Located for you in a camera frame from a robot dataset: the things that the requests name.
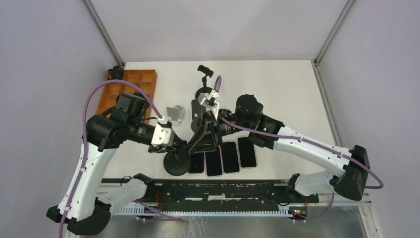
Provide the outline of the silver folding phone stand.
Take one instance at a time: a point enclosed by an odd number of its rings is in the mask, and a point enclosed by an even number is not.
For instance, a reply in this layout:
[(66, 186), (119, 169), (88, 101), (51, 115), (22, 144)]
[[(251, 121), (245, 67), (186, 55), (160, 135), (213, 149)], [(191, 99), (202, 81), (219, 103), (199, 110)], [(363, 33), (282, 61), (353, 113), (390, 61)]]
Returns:
[(183, 106), (175, 105), (173, 107), (166, 107), (166, 112), (172, 126), (179, 127), (182, 125), (185, 115), (185, 108)]

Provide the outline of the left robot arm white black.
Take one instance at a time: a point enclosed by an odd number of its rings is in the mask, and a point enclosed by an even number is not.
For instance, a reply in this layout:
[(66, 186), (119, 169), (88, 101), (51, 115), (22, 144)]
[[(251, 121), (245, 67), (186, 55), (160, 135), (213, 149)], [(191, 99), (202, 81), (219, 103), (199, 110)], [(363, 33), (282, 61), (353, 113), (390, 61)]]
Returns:
[(154, 199), (156, 189), (149, 185), (152, 179), (141, 174), (105, 195), (97, 195), (112, 157), (125, 141), (147, 145), (150, 153), (185, 153), (187, 143), (171, 124), (143, 122), (149, 105), (143, 97), (123, 93), (114, 107), (86, 122), (78, 169), (62, 201), (48, 209), (48, 218), (75, 235), (95, 236), (129, 203)]

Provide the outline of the black phone dark case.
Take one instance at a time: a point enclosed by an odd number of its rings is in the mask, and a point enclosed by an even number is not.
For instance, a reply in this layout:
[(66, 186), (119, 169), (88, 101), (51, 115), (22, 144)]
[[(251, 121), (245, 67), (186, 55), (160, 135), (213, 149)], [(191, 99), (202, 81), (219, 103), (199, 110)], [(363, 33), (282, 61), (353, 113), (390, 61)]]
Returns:
[(205, 154), (204, 153), (197, 153), (190, 155), (191, 158), (191, 165), (188, 170), (189, 174), (201, 174), (204, 172), (205, 169)]

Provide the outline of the phone with white case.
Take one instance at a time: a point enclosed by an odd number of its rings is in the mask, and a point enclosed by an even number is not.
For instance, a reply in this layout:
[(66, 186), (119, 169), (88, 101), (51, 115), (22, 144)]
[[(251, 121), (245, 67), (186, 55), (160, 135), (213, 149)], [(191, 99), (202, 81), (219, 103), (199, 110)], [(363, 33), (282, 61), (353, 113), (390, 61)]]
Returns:
[(257, 166), (254, 144), (246, 137), (238, 138), (240, 165), (242, 168), (255, 168)]
[(220, 177), (223, 175), (223, 166), (220, 152), (205, 153), (206, 175), (209, 178)]

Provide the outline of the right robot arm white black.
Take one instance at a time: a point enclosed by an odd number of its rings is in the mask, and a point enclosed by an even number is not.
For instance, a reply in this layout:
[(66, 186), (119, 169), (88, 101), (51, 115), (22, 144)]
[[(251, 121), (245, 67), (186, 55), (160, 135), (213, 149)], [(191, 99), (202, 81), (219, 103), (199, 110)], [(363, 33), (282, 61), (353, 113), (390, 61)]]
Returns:
[(292, 202), (322, 192), (360, 201), (367, 187), (370, 169), (364, 147), (349, 149), (305, 136), (283, 122), (263, 113), (263, 105), (253, 95), (238, 97), (235, 110), (218, 107), (214, 98), (200, 95), (192, 101), (193, 118), (200, 121), (188, 146), (189, 154), (219, 150), (222, 138), (240, 131), (248, 132), (253, 145), (286, 152), (323, 168), (313, 174), (294, 174), (286, 187)]

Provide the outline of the phone with white case centre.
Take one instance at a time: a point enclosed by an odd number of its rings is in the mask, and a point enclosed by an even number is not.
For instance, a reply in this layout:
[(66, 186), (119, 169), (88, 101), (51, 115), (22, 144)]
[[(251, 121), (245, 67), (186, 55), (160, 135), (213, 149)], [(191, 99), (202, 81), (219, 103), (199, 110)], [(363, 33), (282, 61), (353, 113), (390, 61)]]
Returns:
[(220, 177), (223, 175), (223, 166), (220, 152), (205, 153), (206, 175), (209, 178)]

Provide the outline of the phone stand brown round base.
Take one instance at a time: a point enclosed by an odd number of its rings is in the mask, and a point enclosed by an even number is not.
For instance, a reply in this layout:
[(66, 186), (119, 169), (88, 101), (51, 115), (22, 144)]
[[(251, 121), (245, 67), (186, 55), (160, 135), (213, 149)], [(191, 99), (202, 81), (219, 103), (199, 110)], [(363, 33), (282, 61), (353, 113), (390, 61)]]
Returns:
[(197, 99), (191, 101), (192, 122), (191, 130), (196, 132), (202, 124), (203, 114), (206, 113), (206, 108), (202, 106)]

